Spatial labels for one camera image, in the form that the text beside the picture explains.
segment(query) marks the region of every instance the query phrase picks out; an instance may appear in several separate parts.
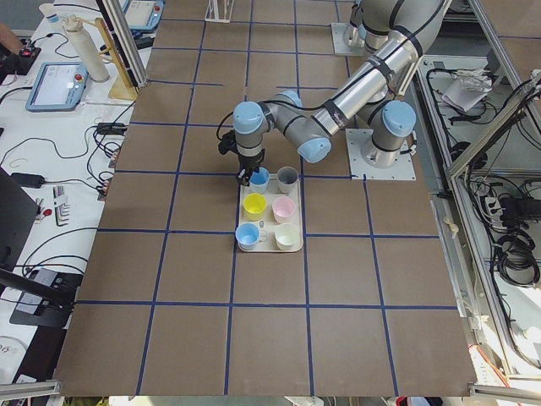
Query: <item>robotic arm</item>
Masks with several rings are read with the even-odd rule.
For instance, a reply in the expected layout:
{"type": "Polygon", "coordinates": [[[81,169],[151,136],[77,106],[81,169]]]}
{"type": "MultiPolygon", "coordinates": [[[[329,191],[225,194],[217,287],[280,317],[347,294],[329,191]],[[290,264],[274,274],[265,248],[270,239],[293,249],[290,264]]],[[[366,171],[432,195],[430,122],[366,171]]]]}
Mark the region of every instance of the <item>robotic arm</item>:
{"type": "Polygon", "coordinates": [[[446,6],[447,0],[357,0],[352,25],[362,24],[365,47],[372,55],[331,99],[306,109],[294,91],[284,91],[272,100],[244,101],[235,107],[233,130],[223,136],[219,151],[238,155],[238,182],[248,185],[252,172],[259,171],[265,133],[279,129],[305,161],[315,163],[331,150],[331,136],[358,112],[374,128],[370,145],[363,147],[367,162],[376,167],[394,162],[416,116],[409,105],[390,101],[388,95],[394,93],[396,77],[434,42],[446,6]],[[307,111],[315,113],[306,117],[307,111]]]}

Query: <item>white tray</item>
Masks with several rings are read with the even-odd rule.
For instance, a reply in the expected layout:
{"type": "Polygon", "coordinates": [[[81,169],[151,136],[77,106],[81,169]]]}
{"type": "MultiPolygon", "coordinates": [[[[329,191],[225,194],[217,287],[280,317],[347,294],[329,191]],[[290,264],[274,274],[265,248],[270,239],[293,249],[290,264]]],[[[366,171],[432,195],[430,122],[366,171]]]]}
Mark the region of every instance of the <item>white tray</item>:
{"type": "Polygon", "coordinates": [[[260,241],[255,245],[253,250],[244,250],[242,247],[239,248],[246,252],[296,252],[303,248],[303,216],[302,213],[302,201],[301,201],[301,191],[299,182],[295,184],[295,187],[289,194],[284,194],[278,189],[278,181],[276,180],[276,174],[273,173],[270,175],[269,187],[267,191],[264,192],[263,196],[267,199],[267,207],[265,213],[261,220],[257,222],[250,221],[244,213],[243,202],[244,198],[254,193],[250,188],[246,186],[240,187],[240,204],[238,205],[238,225],[245,224],[246,222],[251,222],[257,226],[260,230],[265,230],[267,233],[266,240],[260,241]],[[272,202],[280,196],[288,196],[295,201],[297,204],[297,210],[293,215],[292,219],[289,221],[291,224],[294,224],[298,227],[298,243],[296,243],[290,250],[280,250],[278,245],[276,245],[276,239],[274,238],[274,231],[276,227],[280,225],[274,218],[272,214],[272,202]]]}

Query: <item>person's arm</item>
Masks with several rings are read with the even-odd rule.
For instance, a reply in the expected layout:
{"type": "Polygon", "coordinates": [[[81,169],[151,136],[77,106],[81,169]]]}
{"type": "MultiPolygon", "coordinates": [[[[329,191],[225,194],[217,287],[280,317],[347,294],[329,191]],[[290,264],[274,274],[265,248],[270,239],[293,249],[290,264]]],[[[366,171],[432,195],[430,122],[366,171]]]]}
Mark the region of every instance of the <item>person's arm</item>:
{"type": "Polygon", "coordinates": [[[22,42],[4,24],[0,23],[0,44],[4,45],[10,52],[18,54],[23,47],[22,42]]]}

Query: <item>yellow cup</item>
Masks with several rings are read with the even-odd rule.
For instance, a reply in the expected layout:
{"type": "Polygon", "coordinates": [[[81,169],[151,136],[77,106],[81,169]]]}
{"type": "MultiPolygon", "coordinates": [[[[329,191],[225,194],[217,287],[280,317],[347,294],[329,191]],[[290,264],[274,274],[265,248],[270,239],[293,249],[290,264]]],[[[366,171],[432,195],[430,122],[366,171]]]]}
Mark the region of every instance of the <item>yellow cup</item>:
{"type": "Polygon", "coordinates": [[[267,208],[267,199],[259,193],[251,193],[244,198],[243,207],[246,217],[250,221],[256,222],[263,218],[267,208]]]}

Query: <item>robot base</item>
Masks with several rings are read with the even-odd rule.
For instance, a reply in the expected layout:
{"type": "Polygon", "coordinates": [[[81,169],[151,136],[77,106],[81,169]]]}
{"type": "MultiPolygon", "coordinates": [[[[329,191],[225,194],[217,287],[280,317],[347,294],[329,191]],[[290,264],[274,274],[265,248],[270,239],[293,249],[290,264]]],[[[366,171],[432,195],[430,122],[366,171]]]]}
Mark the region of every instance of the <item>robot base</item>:
{"type": "Polygon", "coordinates": [[[346,32],[348,23],[332,23],[332,45],[335,48],[335,55],[346,57],[361,57],[364,54],[364,48],[352,48],[344,41],[344,32],[346,32]]]}
{"type": "MultiPolygon", "coordinates": [[[[379,169],[368,164],[362,153],[361,148],[364,143],[372,136],[371,129],[347,129],[347,154],[349,155],[349,167],[352,173],[352,179],[363,180],[415,180],[415,170],[413,169],[412,158],[409,154],[398,156],[398,160],[392,167],[379,169]]],[[[403,150],[407,150],[407,143],[404,142],[403,150]]]]}

